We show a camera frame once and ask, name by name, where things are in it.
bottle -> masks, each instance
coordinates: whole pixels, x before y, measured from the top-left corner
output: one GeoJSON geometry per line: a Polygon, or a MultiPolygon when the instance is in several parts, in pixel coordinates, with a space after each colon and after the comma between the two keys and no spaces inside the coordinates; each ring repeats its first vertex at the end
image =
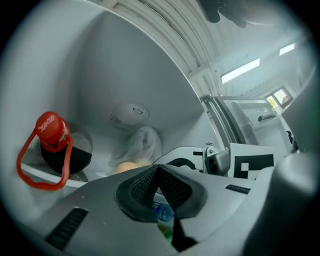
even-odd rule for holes
{"type": "Polygon", "coordinates": [[[55,112],[43,113],[36,121],[35,128],[22,147],[16,169],[20,178],[29,186],[47,191],[60,190],[66,184],[69,174],[84,169],[92,158],[92,139],[81,126],[66,122],[55,112]],[[40,139],[41,154],[46,164],[58,173],[61,180],[56,183],[35,182],[21,170],[22,158],[35,136],[40,139]]]}
{"type": "Polygon", "coordinates": [[[174,216],[174,211],[168,204],[153,202],[152,207],[154,212],[158,214],[158,219],[163,222],[169,222],[174,216]]]}

ceiling light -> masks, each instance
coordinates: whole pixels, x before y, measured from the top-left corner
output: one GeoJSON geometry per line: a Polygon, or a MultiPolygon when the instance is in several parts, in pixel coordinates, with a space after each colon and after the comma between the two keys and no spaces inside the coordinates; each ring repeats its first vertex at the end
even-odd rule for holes
{"type": "Polygon", "coordinates": [[[281,56],[283,54],[286,54],[287,52],[292,51],[294,48],[295,48],[295,44],[294,43],[290,44],[290,45],[288,45],[286,47],[281,48],[280,51],[279,51],[279,56],[281,56]]]}
{"type": "Polygon", "coordinates": [[[225,74],[221,77],[221,81],[222,83],[226,83],[228,81],[230,81],[231,79],[236,78],[237,76],[242,75],[243,73],[248,72],[249,70],[252,70],[256,67],[258,67],[260,65],[260,59],[256,59],[254,61],[249,62],[248,64],[245,64],[231,72],[229,72],[228,74],[225,74]]]}

plastic container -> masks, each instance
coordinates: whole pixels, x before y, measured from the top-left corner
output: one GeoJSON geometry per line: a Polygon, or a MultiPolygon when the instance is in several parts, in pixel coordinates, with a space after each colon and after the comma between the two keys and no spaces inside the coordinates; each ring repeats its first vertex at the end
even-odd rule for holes
{"type": "Polygon", "coordinates": [[[106,124],[106,130],[113,136],[128,137],[147,123],[150,113],[137,102],[125,101],[115,106],[106,124]]]}
{"type": "Polygon", "coordinates": [[[55,112],[48,111],[36,121],[35,128],[17,157],[16,169],[20,178],[29,186],[40,190],[56,191],[63,188],[70,174],[78,173],[90,163],[92,152],[92,139],[88,132],[79,125],[67,123],[55,112]],[[60,181],[55,184],[36,182],[22,172],[22,158],[36,135],[40,139],[44,161],[52,170],[61,174],[60,181]]]}

